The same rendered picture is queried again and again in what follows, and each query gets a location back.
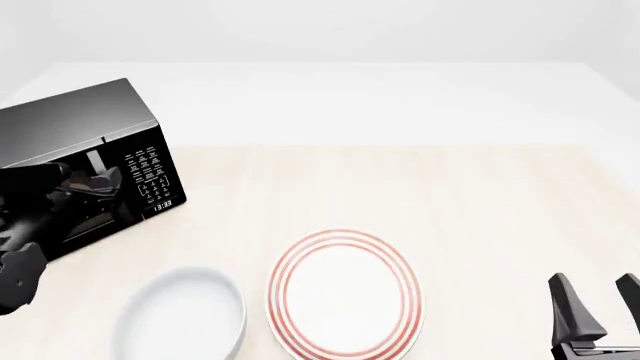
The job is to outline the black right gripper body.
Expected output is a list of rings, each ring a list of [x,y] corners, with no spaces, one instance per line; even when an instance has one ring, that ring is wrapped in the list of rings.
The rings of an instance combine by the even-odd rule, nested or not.
[[[597,347],[606,333],[554,333],[551,353],[554,360],[640,360],[640,347]]]

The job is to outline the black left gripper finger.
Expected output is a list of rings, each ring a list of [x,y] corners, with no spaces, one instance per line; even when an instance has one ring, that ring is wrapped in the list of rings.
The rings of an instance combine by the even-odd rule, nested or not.
[[[19,250],[0,251],[0,316],[33,301],[47,264],[41,247],[35,242]]]

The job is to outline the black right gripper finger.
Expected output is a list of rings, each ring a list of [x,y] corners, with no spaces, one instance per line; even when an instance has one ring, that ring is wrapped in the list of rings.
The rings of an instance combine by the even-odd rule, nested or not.
[[[608,332],[592,316],[563,273],[548,280],[553,307],[552,344],[594,342]]]
[[[640,329],[640,279],[632,273],[626,273],[615,284],[633,317],[636,328]]]

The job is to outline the black glass microwave door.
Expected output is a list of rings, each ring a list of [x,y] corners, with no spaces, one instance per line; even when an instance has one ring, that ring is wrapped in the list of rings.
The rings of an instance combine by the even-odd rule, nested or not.
[[[136,161],[154,152],[127,137],[0,162],[0,255],[51,261],[140,222]]]

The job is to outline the black microwave oven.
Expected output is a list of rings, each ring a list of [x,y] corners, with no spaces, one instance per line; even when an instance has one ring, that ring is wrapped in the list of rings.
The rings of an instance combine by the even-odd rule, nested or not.
[[[155,149],[136,161],[141,171],[134,182],[142,201],[140,222],[185,203],[187,197],[161,125],[129,80],[0,109],[2,163],[127,137]]]

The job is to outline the white bowl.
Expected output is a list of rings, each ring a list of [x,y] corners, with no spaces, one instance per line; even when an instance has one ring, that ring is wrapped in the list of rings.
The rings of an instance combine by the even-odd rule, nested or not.
[[[246,302],[232,278],[180,267],[131,296],[114,325],[110,360],[234,360],[246,329]]]

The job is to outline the white plate with red rings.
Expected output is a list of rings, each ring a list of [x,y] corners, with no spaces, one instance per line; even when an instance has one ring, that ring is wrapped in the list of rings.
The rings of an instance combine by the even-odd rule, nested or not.
[[[268,276],[265,311],[295,360],[402,360],[426,305],[417,272],[390,242],[336,229],[284,251]]]

